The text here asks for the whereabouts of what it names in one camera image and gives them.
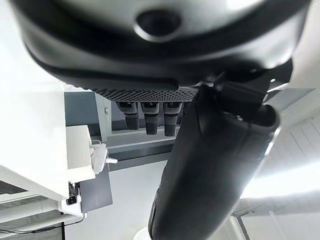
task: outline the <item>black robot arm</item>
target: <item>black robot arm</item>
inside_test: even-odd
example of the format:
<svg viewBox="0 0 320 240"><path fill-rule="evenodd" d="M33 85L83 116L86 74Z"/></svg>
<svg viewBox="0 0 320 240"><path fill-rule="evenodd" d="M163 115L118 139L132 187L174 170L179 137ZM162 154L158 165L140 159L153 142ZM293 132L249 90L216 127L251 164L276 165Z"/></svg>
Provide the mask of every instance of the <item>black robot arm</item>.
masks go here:
<svg viewBox="0 0 320 240"><path fill-rule="evenodd" d="M207 239L271 147L280 124L277 112L245 102L232 114L221 96L212 87L200 87L183 117L151 211L153 240ZM243 110L250 114L238 115Z"/></svg>

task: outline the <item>light fixture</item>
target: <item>light fixture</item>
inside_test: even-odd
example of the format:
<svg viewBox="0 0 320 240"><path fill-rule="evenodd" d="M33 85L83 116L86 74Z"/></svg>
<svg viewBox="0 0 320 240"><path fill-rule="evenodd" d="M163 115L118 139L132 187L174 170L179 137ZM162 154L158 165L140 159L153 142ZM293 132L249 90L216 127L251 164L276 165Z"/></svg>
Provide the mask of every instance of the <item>light fixture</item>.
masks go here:
<svg viewBox="0 0 320 240"><path fill-rule="evenodd" d="M253 179L241 199L287 196L320 190L320 163Z"/></svg>
<svg viewBox="0 0 320 240"><path fill-rule="evenodd" d="M142 228L134 235L133 240L151 240L147 227Z"/></svg>
<svg viewBox="0 0 320 240"><path fill-rule="evenodd" d="M230 10L242 10L263 3L264 0L227 0L226 6Z"/></svg>

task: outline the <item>white surface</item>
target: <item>white surface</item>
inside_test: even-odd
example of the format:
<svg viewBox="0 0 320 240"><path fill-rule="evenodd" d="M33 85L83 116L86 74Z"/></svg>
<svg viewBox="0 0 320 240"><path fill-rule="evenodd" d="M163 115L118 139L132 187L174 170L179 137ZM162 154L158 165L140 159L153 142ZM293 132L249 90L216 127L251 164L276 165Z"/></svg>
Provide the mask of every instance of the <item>white surface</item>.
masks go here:
<svg viewBox="0 0 320 240"><path fill-rule="evenodd" d="M288 196L320 190L320 162L253 179L241 199Z"/></svg>
<svg viewBox="0 0 320 240"><path fill-rule="evenodd" d="M69 181L78 183L95 179L90 157L91 139L88 126L66 127L66 148Z"/></svg>
<svg viewBox="0 0 320 240"><path fill-rule="evenodd" d="M29 57L0 1L0 181L60 201L69 196L64 92Z"/></svg>

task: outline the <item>perforated metal panel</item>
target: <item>perforated metal panel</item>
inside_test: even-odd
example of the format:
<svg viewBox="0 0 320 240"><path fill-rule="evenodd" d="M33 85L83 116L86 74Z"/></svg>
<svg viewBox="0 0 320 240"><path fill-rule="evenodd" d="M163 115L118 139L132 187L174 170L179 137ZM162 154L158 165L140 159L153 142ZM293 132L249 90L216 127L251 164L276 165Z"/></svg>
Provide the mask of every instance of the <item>perforated metal panel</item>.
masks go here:
<svg viewBox="0 0 320 240"><path fill-rule="evenodd" d="M116 102L191 102L197 89L180 88L177 91L92 89L97 94Z"/></svg>

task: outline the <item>black cable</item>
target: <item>black cable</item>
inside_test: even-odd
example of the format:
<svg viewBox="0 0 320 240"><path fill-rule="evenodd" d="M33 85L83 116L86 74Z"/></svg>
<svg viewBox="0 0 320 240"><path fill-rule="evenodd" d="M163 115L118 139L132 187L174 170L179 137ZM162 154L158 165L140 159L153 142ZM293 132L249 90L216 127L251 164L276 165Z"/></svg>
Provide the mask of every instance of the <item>black cable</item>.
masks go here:
<svg viewBox="0 0 320 240"><path fill-rule="evenodd" d="M82 219L80 221L69 223L69 224L66 224L64 226L70 226L70 225L73 225L73 224L81 223L84 219L85 219L85 214L83 214L83 217L82 217ZM44 227L44 228L40 228L40 229L37 229L37 230L29 230L29 231L19 231L19 230L9 231L9 230L5 230L5 229L0 229L0 233L2 233L2 234L38 234L38 233L51 231L53 229L58 229L58 228L61 228L61 227L62 226L49 226L49 227Z"/></svg>

